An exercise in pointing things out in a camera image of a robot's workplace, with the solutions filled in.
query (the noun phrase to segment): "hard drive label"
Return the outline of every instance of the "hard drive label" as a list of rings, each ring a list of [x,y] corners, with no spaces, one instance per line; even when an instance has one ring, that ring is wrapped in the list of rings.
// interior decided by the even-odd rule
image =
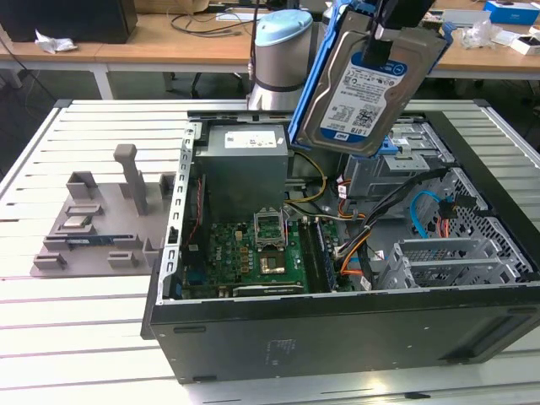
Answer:
[[[397,86],[407,65],[388,61],[383,67],[361,66],[362,54],[353,54],[321,122],[326,138],[353,143],[370,135],[386,107],[385,94]]]

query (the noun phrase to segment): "white paper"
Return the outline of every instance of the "white paper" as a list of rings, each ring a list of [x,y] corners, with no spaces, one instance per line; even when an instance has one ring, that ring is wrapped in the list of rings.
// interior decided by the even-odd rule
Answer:
[[[379,260],[385,260],[385,251],[375,251],[375,255],[371,258],[371,261],[377,262]]]
[[[72,51],[77,49],[73,41],[69,38],[50,38],[46,35],[40,34],[38,30],[35,30],[35,44],[45,52],[55,54],[57,52]]]
[[[502,30],[492,39],[492,41],[504,46],[510,46],[512,41],[518,36],[520,35],[515,32]]]
[[[267,13],[259,13],[257,21]],[[253,21],[253,13],[223,13],[216,15],[217,21]]]

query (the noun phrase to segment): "power cord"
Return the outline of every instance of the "power cord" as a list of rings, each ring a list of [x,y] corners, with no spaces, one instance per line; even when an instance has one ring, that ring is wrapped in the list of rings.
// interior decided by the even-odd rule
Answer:
[[[259,6],[261,0],[256,0],[255,3],[255,12],[253,13],[253,27],[251,28],[251,46],[250,46],[250,57],[251,57],[251,90],[255,87],[255,82],[257,81],[257,71],[255,68],[255,39],[257,37],[257,16],[259,14]]]
[[[238,19],[238,21],[240,21],[242,23],[242,25],[240,27],[245,31],[246,34],[251,36],[251,32],[246,28],[246,23],[248,21],[243,21],[242,18],[240,17],[240,15],[238,15],[237,13],[231,13],[229,11],[225,11],[224,13],[216,14],[216,16],[212,17],[211,19],[196,19],[193,15],[188,15],[188,17],[189,17],[190,20],[197,21],[198,23],[207,23],[208,21],[212,21],[212,20],[216,19],[217,17],[221,17],[222,15],[232,15],[233,17]]]
[[[224,37],[224,36],[241,35],[241,33],[239,31],[231,31],[230,29],[234,28],[234,27],[239,27],[239,26],[244,25],[244,24],[250,24],[251,23],[251,21],[243,21],[241,23],[227,25],[226,27],[214,28],[212,30],[194,31],[194,30],[187,30],[186,27],[180,27],[180,26],[175,24],[175,22],[178,19],[180,19],[182,17],[186,17],[186,16],[187,16],[187,14],[179,14],[179,15],[175,16],[170,21],[170,26],[172,28],[174,28],[175,30],[178,30],[178,31],[183,32],[185,34],[201,36],[201,37],[204,37],[204,38],[220,38],[220,37]]]
[[[47,93],[47,95],[49,97],[51,97],[51,99],[53,99],[55,102],[57,101],[57,98],[52,95],[52,93],[49,91],[49,89],[47,87],[45,87],[45,85],[32,73],[31,70],[29,70],[12,52],[11,50],[8,48],[8,46],[6,45],[6,43],[3,41],[2,37],[0,36],[0,43],[2,43],[2,46],[4,47],[4,49],[6,51],[8,51],[8,54],[13,58],[14,61],[16,61],[32,78],[34,78],[35,82],[38,83],[40,85],[40,87],[42,89],[45,90],[45,92]]]

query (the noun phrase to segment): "hard drive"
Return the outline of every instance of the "hard drive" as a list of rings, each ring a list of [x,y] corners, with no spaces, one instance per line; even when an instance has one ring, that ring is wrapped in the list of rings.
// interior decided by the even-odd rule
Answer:
[[[405,28],[393,40],[384,66],[365,66],[368,15],[345,11],[336,45],[322,69],[291,142],[371,156],[445,48],[437,33]]]

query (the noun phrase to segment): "motherboard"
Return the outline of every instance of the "motherboard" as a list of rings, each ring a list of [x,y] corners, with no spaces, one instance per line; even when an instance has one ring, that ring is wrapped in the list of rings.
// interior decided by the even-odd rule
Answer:
[[[184,299],[327,292],[335,286],[330,221],[283,220],[282,212],[244,223],[213,223],[205,260],[186,268]]]

